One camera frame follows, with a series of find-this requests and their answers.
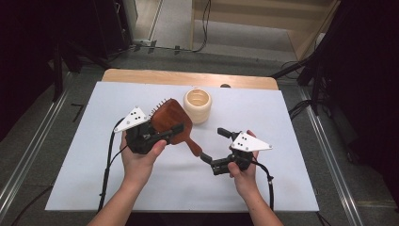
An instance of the wooden hairbrush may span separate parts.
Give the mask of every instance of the wooden hairbrush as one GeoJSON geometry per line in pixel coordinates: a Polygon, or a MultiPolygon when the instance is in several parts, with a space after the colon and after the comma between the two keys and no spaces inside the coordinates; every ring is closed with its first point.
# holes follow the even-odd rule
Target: wooden hairbrush
{"type": "Polygon", "coordinates": [[[170,143],[175,145],[185,142],[194,156],[200,156],[202,148],[190,138],[193,122],[174,99],[165,101],[156,109],[151,118],[152,127],[159,133],[170,130],[173,126],[183,123],[184,130],[171,138],[170,143]]]}

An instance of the table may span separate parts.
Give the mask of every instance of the table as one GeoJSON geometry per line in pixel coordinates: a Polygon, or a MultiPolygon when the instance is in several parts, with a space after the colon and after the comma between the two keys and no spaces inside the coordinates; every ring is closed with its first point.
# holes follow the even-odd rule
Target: table
{"type": "MultiPolygon", "coordinates": [[[[194,21],[202,20],[208,0],[192,0],[191,48],[194,21]]],[[[339,0],[212,0],[209,21],[288,30],[298,60],[326,32],[339,0]]]]}
{"type": "MultiPolygon", "coordinates": [[[[184,94],[193,87],[207,90],[214,101],[209,120],[195,125],[191,132],[191,137],[207,154],[218,159],[230,152],[227,147],[231,141],[219,136],[217,127],[234,132],[251,128],[274,147],[272,151],[260,153],[258,161],[275,177],[275,210],[318,211],[295,132],[274,79],[135,70],[108,70],[103,81],[97,83],[46,210],[95,211],[100,199],[98,194],[110,132],[116,121],[135,105],[148,112],[165,96],[181,102],[184,94]],[[219,88],[225,83],[233,89],[219,88]]],[[[113,153],[119,149],[120,134],[116,134],[115,140],[113,153]]],[[[110,171],[105,201],[118,189],[122,177],[122,164],[117,158],[110,171]]],[[[260,169],[257,182],[268,202],[267,180],[260,169]]],[[[137,199],[134,211],[236,213],[246,212],[247,208],[228,174],[214,176],[209,165],[195,157],[185,144],[179,144],[167,146],[158,157],[152,177],[137,199]]]]}

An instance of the white board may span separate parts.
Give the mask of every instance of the white board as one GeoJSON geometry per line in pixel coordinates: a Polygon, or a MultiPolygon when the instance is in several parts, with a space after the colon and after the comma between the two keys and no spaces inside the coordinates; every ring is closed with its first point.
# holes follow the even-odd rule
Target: white board
{"type": "MultiPolygon", "coordinates": [[[[46,210],[95,211],[102,191],[108,143],[118,120],[136,105],[145,113],[164,99],[183,104],[193,87],[134,83],[97,83],[72,145],[56,179],[46,210]]],[[[227,157],[231,139],[217,127],[232,132],[250,129],[273,150],[260,152],[273,180],[276,211],[318,211],[311,181],[280,91],[202,87],[212,95],[209,120],[195,125],[191,137],[213,159],[227,157]]],[[[113,155],[119,150],[116,134],[113,155]]],[[[120,156],[109,175],[107,202],[123,178],[120,156]]],[[[257,168],[258,186],[269,202],[266,174],[257,168]]],[[[152,176],[134,207],[144,212],[246,212],[229,174],[214,176],[211,167],[195,157],[185,143],[168,145],[155,162],[152,176]]]]}

